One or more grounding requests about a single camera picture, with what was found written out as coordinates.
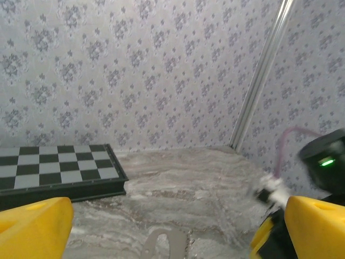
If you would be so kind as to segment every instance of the wall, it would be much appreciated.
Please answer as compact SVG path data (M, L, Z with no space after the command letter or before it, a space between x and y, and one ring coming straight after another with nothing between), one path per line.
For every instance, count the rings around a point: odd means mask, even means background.
M291 126L325 134L345 127L345 1L296 0L241 152L273 171L278 139ZM296 158L312 138L292 133L282 175L296 193L315 190Z
M223 145L278 3L4 0L0 145Z

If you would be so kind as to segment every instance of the checkered board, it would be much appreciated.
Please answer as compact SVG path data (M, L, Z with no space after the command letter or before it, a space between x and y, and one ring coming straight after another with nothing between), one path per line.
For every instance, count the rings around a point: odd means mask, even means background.
M0 209L3 198L18 194L72 201L123 194L127 180L110 145L0 148Z

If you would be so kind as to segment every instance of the green light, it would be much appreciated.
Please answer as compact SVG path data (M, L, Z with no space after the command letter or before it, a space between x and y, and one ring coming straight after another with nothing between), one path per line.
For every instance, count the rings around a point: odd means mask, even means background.
M333 163L333 162L334 162L334 159L330 159L330 160L327 160L327 161L323 162L323 163L321 164L321 166L328 166L328 165L330 165L330 164Z

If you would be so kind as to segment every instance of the gray square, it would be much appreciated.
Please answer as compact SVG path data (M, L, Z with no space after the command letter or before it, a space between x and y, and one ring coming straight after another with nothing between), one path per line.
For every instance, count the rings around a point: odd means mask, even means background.
M58 162L39 164L40 174L51 174L51 173L59 173L59 172L60 172L60 164Z
M109 155L106 151L92 152L92 156L94 160L109 159Z
M98 172L101 179L119 178L119 174L114 167L100 168Z
M59 162L76 162L77 156L75 153L62 153L59 154Z
M4 156L16 156L19 155L19 147L2 147L0 148L0 158Z
M62 183L82 182L80 171L61 172Z
M17 166L0 166L0 177L16 176Z
M76 153L90 153L91 149L89 146L74 146L74 151Z
M15 189L38 187L38 186L39 186L38 174L19 175L16 177Z
M39 163L39 155L20 155L18 165L36 165Z
M78 166L80 170L97 169L96 162L93 160L78 161Z
M58 147L39 147L39 154L40 155L51 155L57 154Z

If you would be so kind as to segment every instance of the floor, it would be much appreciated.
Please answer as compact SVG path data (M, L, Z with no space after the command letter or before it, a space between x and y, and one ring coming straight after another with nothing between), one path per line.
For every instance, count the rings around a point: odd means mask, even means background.
M263 171L228 147L117 154L126 196L74 204L64 259L139 258L157 228L190 231L193 259L248 258L266 209L246 195ZM169 258L158 240L155 258Z

